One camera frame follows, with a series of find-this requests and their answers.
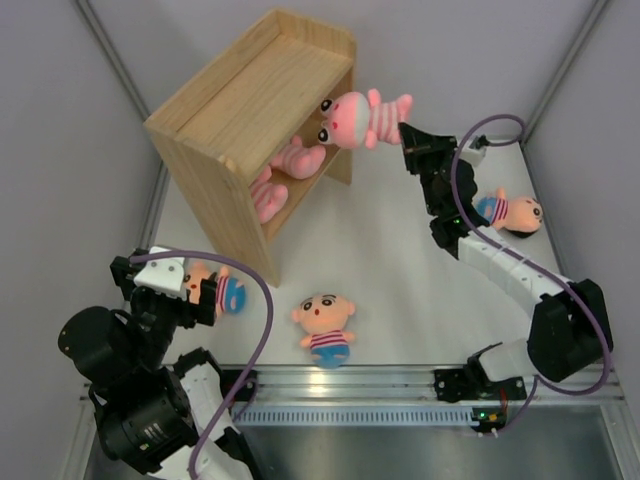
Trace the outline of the pink frog-eyed plush toy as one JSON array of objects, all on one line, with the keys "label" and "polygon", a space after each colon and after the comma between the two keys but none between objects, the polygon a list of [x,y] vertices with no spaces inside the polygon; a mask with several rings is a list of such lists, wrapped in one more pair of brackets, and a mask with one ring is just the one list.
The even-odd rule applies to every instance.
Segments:
[{"label": "pink frog-eyed plush toy", "polygon": [[270,161],[272,169],[279,170],[298,180],[312,177],[326,158],[323,145],[305,147],[300,136],[295,135]]}]

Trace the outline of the boy plush black hair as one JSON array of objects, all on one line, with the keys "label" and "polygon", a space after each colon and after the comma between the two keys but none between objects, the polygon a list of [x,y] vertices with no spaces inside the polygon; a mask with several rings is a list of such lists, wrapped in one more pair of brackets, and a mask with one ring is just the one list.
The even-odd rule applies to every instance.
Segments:
[{"label": "boy plush black hair", "polygon": [[475,209],[494,229],[506,230],[519,238],[536,233],[544,218],[543,208],[535,198],[509,198],[504,188],[477,200]]}]

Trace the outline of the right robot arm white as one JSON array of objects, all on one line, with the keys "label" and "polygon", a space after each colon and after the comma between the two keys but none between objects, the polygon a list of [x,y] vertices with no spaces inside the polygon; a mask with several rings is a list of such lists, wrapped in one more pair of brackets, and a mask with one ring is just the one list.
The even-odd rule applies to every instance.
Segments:
[{"label": "right robot arm white", "polygon": [[560,392],[560,382],[601,363],[591,394],[608,380],[613,338],[604,294],[590,279],[575,282],[553,273],[511,246],[474,207],[474,168],[461,155],[472,135],[433,135],[399,125],[408,172],[420,179],[435,243],[475,268],[528,314],[528,336],[490,345],[467,361],[468,388],[491,396],[503,381],[531,377]]}]

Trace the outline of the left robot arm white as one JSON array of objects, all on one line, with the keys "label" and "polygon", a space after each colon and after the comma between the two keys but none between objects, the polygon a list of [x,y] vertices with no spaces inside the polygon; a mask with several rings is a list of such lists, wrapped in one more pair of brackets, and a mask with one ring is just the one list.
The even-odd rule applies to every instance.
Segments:
[{"label": "left robot arm white", "polygon": [[[190,260],[210,260],[250,276],[261,288],[267,316],[258,345],[241,370],[224,370],[203,348],[163,363],[178,328],[212,326],[218,316],[219,276],[199,282],[191,300]],[[117,256],[110,264],[129,307],[86,308],[72,316],[58,348],[88,381],[98,439],[104,454],[157,479],[261,479],[246,437],[234,424],[234,400],[249,402],[253,367],[273,326],[273,297],[251,267],[228,257],[153,247]]]}]

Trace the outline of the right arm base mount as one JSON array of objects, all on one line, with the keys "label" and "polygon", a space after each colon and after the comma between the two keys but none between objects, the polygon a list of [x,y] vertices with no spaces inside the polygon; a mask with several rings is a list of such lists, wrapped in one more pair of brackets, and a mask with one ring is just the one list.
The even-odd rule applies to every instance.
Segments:
[{"label": "right arm base mount", "polygon": [[448,403],[473,400],[525,400],[526,387],[521,377],[491,382],[470,368],[434,371],[437,399]]}]

